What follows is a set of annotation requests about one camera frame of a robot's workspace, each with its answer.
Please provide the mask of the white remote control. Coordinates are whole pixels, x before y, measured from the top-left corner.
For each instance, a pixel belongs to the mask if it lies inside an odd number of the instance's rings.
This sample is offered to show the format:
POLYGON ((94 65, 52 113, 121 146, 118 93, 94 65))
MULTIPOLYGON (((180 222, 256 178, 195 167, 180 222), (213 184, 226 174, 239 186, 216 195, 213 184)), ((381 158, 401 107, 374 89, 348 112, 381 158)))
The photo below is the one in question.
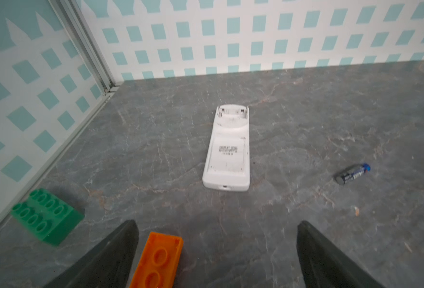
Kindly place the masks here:
POLYGON ((236 104, 217 107, 202 183, 226 192, 250 187, 249 108, 236 104))

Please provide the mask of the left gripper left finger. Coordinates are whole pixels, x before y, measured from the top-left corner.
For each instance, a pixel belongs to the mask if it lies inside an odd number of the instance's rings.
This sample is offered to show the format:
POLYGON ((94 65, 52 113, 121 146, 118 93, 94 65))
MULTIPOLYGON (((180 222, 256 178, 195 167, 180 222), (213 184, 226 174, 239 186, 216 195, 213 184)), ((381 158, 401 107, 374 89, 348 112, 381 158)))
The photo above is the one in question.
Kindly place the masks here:
POLYGON ((47 288, 124 288, 139 241, 135 220, 127 220, 47 288))

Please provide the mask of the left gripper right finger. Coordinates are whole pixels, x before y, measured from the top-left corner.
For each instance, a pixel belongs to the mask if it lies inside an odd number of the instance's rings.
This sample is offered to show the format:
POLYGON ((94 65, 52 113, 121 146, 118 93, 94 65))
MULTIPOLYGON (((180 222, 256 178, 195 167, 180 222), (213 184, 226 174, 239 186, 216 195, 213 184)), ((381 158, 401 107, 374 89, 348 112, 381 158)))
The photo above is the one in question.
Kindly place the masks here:
POLYGON ((383 286, 307 221, 297 226, 297 255, 307 288, 383 286))

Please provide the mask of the black and blue battery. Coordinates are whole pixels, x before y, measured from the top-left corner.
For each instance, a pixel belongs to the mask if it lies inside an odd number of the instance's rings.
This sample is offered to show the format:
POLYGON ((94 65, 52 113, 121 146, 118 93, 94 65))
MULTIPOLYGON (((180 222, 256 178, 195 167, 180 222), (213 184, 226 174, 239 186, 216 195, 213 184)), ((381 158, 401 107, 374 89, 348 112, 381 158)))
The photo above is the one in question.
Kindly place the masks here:
POLYGON ((369 171, 371 167, 367 163, 355 164, 337 174, 334 179, 338 184, 345 185, 369 171))

